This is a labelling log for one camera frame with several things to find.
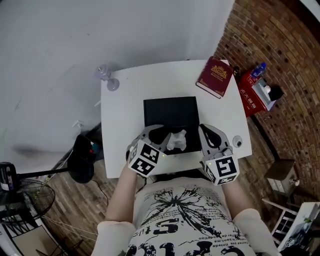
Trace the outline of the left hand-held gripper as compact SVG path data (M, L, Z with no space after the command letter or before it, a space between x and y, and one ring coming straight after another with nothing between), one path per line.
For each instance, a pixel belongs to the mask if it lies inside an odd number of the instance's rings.
M149 140L150 132L162 127L164 127L162 124L146 126L140 135L127 147L127 166L129 169L144 178L148 178L156 174L156 171L159 169L161 152L165 152L167 150L171 133L168 133L160 144L150 142Z

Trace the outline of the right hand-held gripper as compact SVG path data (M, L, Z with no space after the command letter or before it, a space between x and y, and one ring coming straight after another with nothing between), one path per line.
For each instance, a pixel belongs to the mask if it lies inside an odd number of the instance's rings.
M240 169L226 134L208 124L200 124L198 134L203 153L200 163L209 180L215 186L233 182Z

